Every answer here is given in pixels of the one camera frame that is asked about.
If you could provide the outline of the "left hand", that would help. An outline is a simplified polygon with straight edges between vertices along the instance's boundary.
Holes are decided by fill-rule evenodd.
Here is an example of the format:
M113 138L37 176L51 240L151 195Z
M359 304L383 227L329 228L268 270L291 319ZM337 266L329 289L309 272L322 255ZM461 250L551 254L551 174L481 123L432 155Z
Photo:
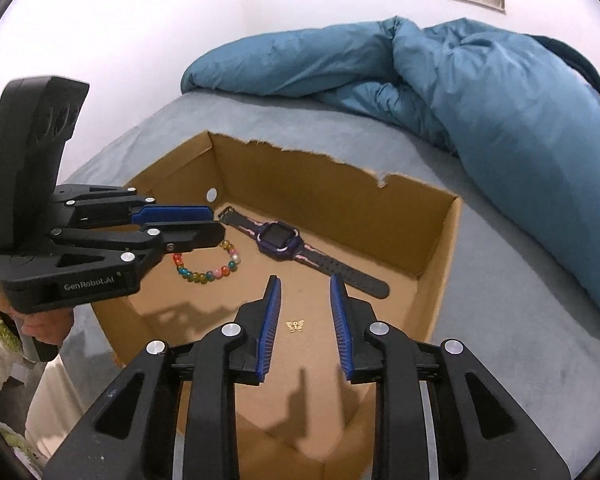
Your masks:
M21 323L25 335L43 344L61 347L74 324L73 308L57 309L35 314L19 313L11 307L1 311Z

